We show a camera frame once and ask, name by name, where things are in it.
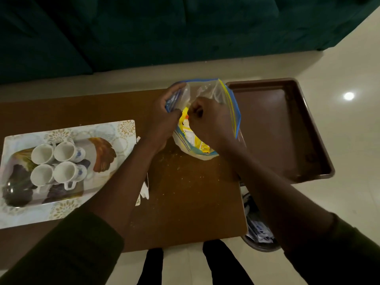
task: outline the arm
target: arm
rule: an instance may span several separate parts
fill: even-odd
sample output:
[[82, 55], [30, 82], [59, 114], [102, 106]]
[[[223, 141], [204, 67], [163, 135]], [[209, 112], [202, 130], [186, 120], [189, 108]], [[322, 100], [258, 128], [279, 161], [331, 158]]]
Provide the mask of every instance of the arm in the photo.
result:
[[130, 215], [153, 156], [172, 136], [180, 111], [167, 113], [165, 100], [177, 84], [155, 101], [152, 126], [107, 184], [74, 210], [0, 278], [0, 284], [105, 284], [124, 247]]
[[194, 133], [240, 175], [285, 255], [308, 283], [341, 281], [337, 264], [358, 278], [376, 272], [380, 248], [251, 156], [235, 139], [226, 106], [198, 98], [188, 115]]

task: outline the leg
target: leg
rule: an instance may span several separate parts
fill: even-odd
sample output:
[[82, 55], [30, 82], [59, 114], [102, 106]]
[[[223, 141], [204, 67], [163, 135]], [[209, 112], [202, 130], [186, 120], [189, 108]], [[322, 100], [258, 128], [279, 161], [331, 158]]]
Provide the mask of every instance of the leg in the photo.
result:
[[203, 253], [211, 269], [213, 285], [254, 285], [231, 250], [221, 240], [203, 243]]
[[148, 250], [137, 285], [161, 285], [163, 260], [164, 251], [161, 248]]

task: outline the green sofa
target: green sofa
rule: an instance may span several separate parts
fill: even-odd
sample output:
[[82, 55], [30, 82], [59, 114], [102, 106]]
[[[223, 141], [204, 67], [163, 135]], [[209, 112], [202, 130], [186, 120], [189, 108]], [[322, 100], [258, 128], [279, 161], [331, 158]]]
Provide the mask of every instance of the green sofa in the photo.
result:
[[0, 0], [0, 83], [335, 46], [380, 0]]

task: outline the dark green sleeve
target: dark green sleeve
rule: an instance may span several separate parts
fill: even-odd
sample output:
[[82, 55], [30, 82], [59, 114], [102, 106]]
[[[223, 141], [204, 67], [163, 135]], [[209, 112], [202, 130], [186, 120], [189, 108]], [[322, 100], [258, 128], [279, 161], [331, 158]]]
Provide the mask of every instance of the dark green sleeve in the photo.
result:
[[380, 247], [335, 214], [325, 236], [285, 256], [309, 285], [378, 280]]
[[105, 284], [123, 247], [112, 227], [78, 208], [8, 270], [0, 284]]

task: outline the white cup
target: white cup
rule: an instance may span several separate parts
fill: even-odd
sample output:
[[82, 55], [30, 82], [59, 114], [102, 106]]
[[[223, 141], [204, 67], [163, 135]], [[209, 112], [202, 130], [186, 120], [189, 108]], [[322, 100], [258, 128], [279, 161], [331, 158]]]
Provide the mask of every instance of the white cup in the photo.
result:
[[65, 190], [73, 190], [77, 182], [82, 181], [87, 175], [87, 168], [70, 161], [65, 161], [57, 165], [53, 172], [53, 177], [58, 183], [63, 183]]
[[37, 165], [53, 163], [54, 149], [55, 143], [50, 140], [46, 144], [38, 145], [31, 152], [31, 161]]
[[30, 180], [37, 186], [36, 192], [40, 192], [41, 187], [47, 184], [54, 184], [54, 167], [48, 164], [38, 165], [30, 174]]
[[65, 138], [54, 149], [54, 157], [59, 162], [71, 161], [78, 163], [84, 159], [86, 151], [82, 147], [77, 147], [72, 138]]

